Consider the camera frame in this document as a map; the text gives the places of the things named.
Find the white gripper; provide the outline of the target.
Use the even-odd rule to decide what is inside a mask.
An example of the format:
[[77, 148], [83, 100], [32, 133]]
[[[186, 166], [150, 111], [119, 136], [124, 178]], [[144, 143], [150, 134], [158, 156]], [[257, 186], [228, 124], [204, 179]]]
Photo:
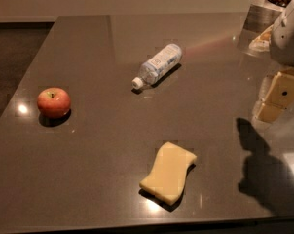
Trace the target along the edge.
[[[274, 22], [271, 58], [276, 62], [294, 66], [294, 0], [287, 5]], [[294, 102], [294, 67], [285, 67], [262, 82], [254, 106], [254, 118], [274, 122]]]

